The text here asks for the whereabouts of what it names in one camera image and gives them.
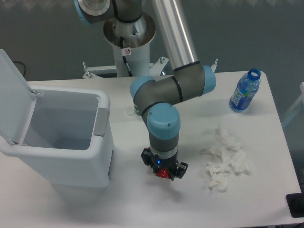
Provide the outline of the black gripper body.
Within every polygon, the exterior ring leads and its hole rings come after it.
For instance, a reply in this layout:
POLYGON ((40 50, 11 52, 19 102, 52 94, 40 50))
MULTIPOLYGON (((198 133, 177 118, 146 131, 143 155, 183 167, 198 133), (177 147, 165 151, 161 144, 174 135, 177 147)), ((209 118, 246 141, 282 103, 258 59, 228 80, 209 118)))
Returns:
POLYGON ((175 154, 169 158, 163 158, 164 153, 157 153, 156 151, 153 150, 152 153, 154 155, 159 154, 159 157, 162 159, 162 167, 166 168, 168 172, 170 172, 170 167, 178 163, 177 160, 178 151, 176 151, 175 154))

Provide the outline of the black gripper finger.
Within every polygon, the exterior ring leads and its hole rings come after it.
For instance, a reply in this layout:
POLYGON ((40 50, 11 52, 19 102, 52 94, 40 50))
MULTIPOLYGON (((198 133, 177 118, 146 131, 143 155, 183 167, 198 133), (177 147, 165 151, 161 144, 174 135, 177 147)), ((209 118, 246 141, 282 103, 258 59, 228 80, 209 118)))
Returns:
POLYGON ((141 153, 141 158, 146 166, 154 167, 153 156, 150 148, 144 148, 141 153))
POLYGON ((170 179, 173 181, 175 178, 181 179, 188 169, 188 164, 181 162, 176 163, 170 167, 170 179))

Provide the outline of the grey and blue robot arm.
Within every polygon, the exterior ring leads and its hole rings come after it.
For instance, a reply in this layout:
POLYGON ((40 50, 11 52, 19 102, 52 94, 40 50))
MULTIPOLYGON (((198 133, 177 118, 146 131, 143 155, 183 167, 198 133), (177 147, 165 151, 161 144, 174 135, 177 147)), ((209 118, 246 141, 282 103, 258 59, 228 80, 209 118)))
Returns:
POLYGON ((211 92, 216 79, 213 69, 198 59, 181 1, 154 0, 156 20, 143 11, 141 0, 76 0, 74 4, 84 23, 104 22, 104 36, 117 50, 117 71, 134 77, 130 94, 150 140, 141 154, 144 164, 157 176, 182 178, 188 165, 177 159, 181 121, 175 105, 211 92), (150 43, 157 27, 173 69, 172 76, 161 80, 135 74, 144 58, 135 50, 150 43))

